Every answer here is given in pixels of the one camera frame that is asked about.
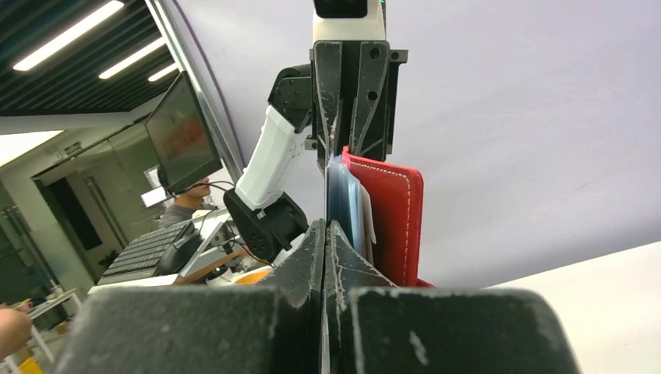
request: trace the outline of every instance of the monitor screen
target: monitor screen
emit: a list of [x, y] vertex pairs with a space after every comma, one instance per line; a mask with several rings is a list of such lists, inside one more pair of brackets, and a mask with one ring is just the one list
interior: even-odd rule
[[222, 168], [186, 72], [179, 74], [145, 126], [173, 193]]

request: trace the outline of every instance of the computer mouse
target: computer mouse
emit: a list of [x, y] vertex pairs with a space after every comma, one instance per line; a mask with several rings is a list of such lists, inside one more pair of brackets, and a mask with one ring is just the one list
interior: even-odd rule
[[201, 244], [202, 237], [198, 231], [170, 244], [161, 255], [157, 272], [160, 275], [178, 273], [190, 261]]

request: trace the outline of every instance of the white wall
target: white wall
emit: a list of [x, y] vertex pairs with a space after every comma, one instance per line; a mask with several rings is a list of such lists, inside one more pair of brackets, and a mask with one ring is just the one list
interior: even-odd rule
[[[161, 2], [247, 159], [276, 74], [307, 62], [313, 2]], [[422, 278], [486, 286], [661, 240], [661, 2], [391, 1], [387, 17], [410, 50], [389, 161], [425, 177]], [[288, 191], [321, 217], [302, 163]]]

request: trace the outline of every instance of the hand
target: hand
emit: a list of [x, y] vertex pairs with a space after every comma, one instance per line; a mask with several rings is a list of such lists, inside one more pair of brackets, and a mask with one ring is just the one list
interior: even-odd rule
[[32, 319], [14, 309], [0, 309], [0, 360], [25, 345], [32, 334]]

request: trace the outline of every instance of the white robotic arm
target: white robotic arm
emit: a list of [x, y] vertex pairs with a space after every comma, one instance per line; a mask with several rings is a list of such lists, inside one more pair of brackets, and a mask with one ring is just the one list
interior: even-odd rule
[[280, 199], [305, 141], [303, 132], [297, 133], [277, 109], [267, 107], [260, 140], [236, 184], [236, 195], [248, 208], [262, 210]]
[[[224, 194], [246, 245], [266, 261], [307, 231], [306, 215], [284, 187], [308, 143], [323, 170], [344, 145], [354, 154], [383, 159], [392, 140], [394, 95], [388, 93], [396, 88], [397, 74], [393, 86], [388, 64], [405, 58], [396, 64], [388, 60], [385, 1], [314, 0], [314, 5], [311, 63], [283, 69], [276, 78], [253, 156], [236, 187]], [[322, 63], [316, 48], [324, 43], [330, 58]], [[375, 55], [375, 48], [384, 54]], [[368, 60], [371, 65], [363, 67]], [[372, 122], [378, 122], [372, 126], [376, 131], [368, 132]], [[303, 132], [308, 125], [310, 138]]]

